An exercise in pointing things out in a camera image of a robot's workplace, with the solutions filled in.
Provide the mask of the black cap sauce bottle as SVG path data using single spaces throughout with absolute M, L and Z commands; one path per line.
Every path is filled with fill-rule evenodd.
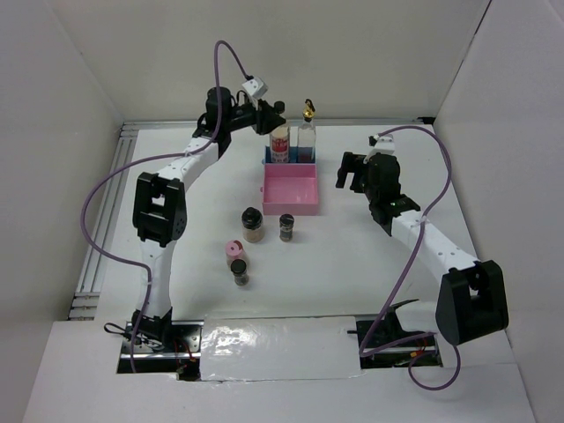
M 270 134 L 271 162 L 288 163 L 290 160 L 290 126 L 284 116 L 285 103 L 280 100 L 276 101 L 274 110 L 277 116 L 283 119 L 283 122 Z

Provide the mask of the gold spout glass bottle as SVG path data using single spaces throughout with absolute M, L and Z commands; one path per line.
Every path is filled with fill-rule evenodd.
M 297 132 L 297 161 L 313 163 L 315 161 L 316 129 L 314 123 L 315 106 L 311 99 L 305 99 L 302 111 L 302 123 Z

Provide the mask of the large black lid spice jar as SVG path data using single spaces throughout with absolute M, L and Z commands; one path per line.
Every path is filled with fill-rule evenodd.
M 243 237 L 247 242 L 260 242 L 264 237 L 263 214 L 254 207 L 248 207 L 241 215 Z

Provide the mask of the pink lid spice jar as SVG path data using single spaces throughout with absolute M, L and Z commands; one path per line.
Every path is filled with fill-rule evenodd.
M 226 243 L 226 263 L 228 266 L 232 264 L 235 260 L 247 261 L 246 252 L 242 243 L 239 240 L 231 240 Z

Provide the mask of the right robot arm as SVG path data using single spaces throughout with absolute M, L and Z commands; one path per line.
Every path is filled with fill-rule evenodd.
M 405 345 L 415 331 L 440 334 L 449 344 L 482 338 L 509 324 L 501 267 L 464 252 L 402 193 L 400 166 L 393 155 L 345 152 L 337 188 L 352 178 L 350 189 L 366 196 L 373 220 L 390 237 L 402 242 L 431 272 L 439 285 L 436 299 L 409 301 L 384 325 L 393 345 Z

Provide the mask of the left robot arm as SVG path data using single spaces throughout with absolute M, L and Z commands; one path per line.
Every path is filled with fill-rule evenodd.
M 247 99 L 235 105 L 223 86 L 208 91 L 205 107 L 181 155 L 160 171 L 143 172 L 137 178 L 132 223 L 140 240 L 141 264 L 147 270 L 132 324 L 155 352 L 165 351 L 174 341 L 169 287 L 174 248 L 189 223 L 188 188 L 219 161 L 233 132 L 250 127 L 260 136 L 268 135 L 286 123 L 283 101 Z

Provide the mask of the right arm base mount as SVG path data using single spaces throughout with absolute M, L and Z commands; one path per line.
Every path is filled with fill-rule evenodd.
M 398 319 L 393 315 L 385 317 L 376 328 L 375 333 L 368 340 L 366 349 L 386 345 L 392 341 L 422 335 L 423 331 L 406 331 Z M 440 367 L 442 359 L 438 348 L 438 342 L 433 336 L 413 339 L 403 344 L 394 345 L 384 351 L 378 352 L 370 357 L 360 358 L 360 368 L 381 369 L 394 367 L 408 367 L 415 356 L 423 357 L 415 363 L 416 367 Z

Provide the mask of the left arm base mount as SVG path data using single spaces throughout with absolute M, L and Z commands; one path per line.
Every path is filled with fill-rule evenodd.
M 171 374 L 179 381 L 201 379 L 202 322 L 176 322 L 165 340 L 150 338 L 138 331 L 131 343 L 132 323 L 124 327 L 105 323 L 103 330 L 122 339 L 118 374 Z

